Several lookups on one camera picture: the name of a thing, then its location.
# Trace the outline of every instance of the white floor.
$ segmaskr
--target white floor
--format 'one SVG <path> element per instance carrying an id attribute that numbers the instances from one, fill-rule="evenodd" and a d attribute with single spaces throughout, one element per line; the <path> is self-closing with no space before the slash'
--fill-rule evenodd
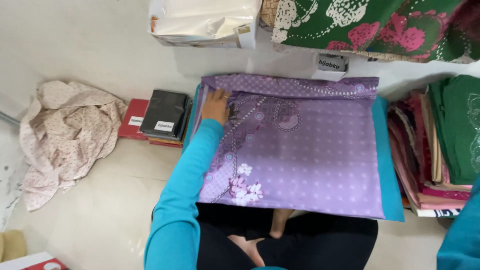
<path id="1" fill-rule="evenodd" d="M 29 254 L 48 251 L 71 269 L 142 269 L 150 213 L 179 158 L 177 148 L 121 139 L 76 187 L 40 210 L 28 213 L 21 200 L 7 229 L 24 232 Z M 448 221 L 405 215 L 405 223 L 379 221 L 366 269 L 436 268 Z"/>

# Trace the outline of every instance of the crumpled cloth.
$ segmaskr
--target crumpled cloth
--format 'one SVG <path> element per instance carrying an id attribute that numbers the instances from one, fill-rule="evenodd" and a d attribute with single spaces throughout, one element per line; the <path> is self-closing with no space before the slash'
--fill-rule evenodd
<path id="1" fill-rule="evenodd" d="M 95 160 L 112 152 L 126 108 L 115 96 L 80 83 L 53 81 L 37 90 L 20 123 L 20 144 L 31 164 L 24 179 L 29 211 L 59 188 L 74 186 Z"/>

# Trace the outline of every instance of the person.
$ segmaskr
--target person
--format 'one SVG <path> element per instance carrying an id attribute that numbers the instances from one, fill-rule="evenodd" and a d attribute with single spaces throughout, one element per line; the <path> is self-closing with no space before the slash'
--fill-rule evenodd
<path id="1" fill-rule="evenodd" d="M 147 270 L 361 270 L 375 220 L 196 203 L 227 122 L 230 93 L 209 93 L 202 121 L 152 212 Z"/>

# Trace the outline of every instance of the green patterned fabric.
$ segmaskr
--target green patterned fabric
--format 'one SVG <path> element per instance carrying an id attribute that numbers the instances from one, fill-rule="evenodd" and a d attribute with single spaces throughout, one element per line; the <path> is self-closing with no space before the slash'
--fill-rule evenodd
<path id="1" fill-rule="evenodd" d="M 462 0 L 280 0 L 272 41 L 314 49 L 413 58 L 480 58 L 480 45 L 449 21 Z"/>
<path id="2" fill-rule="evenodd" d="M 428 89 L 450 182 L 473 184 L 480 173 L 480 79 L 460 75 Z"/>

